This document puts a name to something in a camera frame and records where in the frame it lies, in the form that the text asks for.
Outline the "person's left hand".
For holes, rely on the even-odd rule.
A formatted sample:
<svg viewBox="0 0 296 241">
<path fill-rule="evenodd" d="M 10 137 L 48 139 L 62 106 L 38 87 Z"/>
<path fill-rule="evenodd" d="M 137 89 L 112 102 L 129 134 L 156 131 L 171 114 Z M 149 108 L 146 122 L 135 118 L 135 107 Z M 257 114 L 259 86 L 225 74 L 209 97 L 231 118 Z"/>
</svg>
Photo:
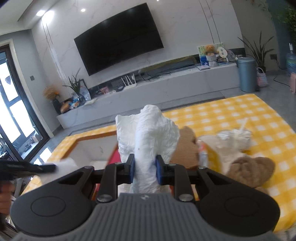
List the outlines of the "person's left hand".
<svg viewBox="0 0 296 241">
<path fill-rule="evenodd" d="M 15 190 L 15 186 L 11 182 L 1 184 L 0 194 L 0 212 L 3 215 L 9 215 L 11 207 L 11 195 Z"/>
</svg>

